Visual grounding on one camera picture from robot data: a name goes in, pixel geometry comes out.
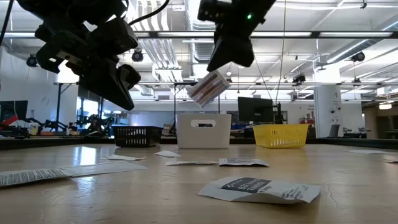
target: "white plastic bin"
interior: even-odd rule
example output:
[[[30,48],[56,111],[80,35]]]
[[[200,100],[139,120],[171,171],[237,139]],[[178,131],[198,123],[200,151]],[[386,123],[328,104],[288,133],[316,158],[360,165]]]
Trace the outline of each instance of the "white plastic bin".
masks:
[[[179,114],[176,127],[178,147],[181,149],[229,147],[230,114]]]

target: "workbench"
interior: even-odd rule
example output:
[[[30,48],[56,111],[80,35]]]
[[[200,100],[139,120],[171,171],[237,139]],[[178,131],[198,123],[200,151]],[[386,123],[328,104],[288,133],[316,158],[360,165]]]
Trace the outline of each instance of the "workbench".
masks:
[[[133,149],[84,144],[0,151],[0,170],[96,164],[113,153],[146,157],[135,163],[148,167],[0,189],[1,223],[396,223],[398,165],[384,161],[395,156],[345,152],[352,149],[366,148],[307,144],[303,149],[231,145],[178,150],[176,145]],[[160,150],[182,157],[153,155]],[[223,157],[262,159],[270,167],[165,166],[175,159]],[[208,182],[227,176],[321,185],[321,192],[312,203],[296,205],[226,202],[197,195]]]

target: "white column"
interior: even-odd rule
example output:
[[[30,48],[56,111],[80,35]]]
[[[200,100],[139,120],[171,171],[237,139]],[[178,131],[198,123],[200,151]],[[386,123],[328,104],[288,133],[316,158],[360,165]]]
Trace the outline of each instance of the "white column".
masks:
[[[316,71],[313,79],[318,83],[341,82],[340,69],[335,65]],[[332,124],[339,124],[339,136],[343,135],[343,114],[341,112],[340,86],[316,86],[314,89],[315,127],[317,138],[329,136]]]

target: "black wire basket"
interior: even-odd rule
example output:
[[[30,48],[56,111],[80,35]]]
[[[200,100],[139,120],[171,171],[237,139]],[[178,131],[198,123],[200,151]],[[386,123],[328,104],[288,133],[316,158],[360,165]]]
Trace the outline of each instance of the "black wire basket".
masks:
[[[163,128],[153,126],[113,126],[114,141],[119,147],[152,147],[160,144]]]

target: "paper card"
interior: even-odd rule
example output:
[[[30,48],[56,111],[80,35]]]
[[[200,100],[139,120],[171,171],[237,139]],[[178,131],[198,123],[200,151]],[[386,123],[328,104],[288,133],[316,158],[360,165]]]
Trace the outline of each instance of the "paper card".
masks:
[[[160,152],[156,152],[154,155],[158,155],[158,156],[164,156],[164,157],[181,157],[180,155],[178,155],[177,153],[175,153],[175,152],[170,152],[170,151],[167,151],[167,150],[163,150],[163,151],[160,151]]]
[[[25,184],[40,180],[65,178],[70,175],[60,169],[15,170],[0,172],[0,187]]]
[[[95,174],[110,174],[115,172],[125,172],[125,171],[142,170],[142,169],[148,169],[148,168],[126,161],[105,162],[94,165],[61,168],[61,170],[63,170],[64,173],[70,174],[72,177],[81,177],[81,176],[95,175]]]
[[[350,150],[346,152],[361,153],[361,154],[395,154],[395,152],[384,152],[378,150]]]
[[[119,155],[112,155],[112,156],[105,156],[102,159],[108,159],[108,160],[124,160],[124,161],[139,161],[145,159],[145,157],[142,158],[135,158],[135,157],[130,157],[130,156],[119,156]]]
[[[269,164],[260,159],[224,158],[218,159],[219,166],[266,166]]]
[[[178,165],[213,165],[217,164],[216,161],[167,161],[167,166],[178,166]]]
[[[217,96],[229,88],[230,84],[217,71],[210,72],[195,86],[188,90],[188,96],[201,108],[204,108]]]
[[[264,180],[251,177],[225,177],[207,184],[198,194],[229,202],[293,204],[310,203],[320,186]]]

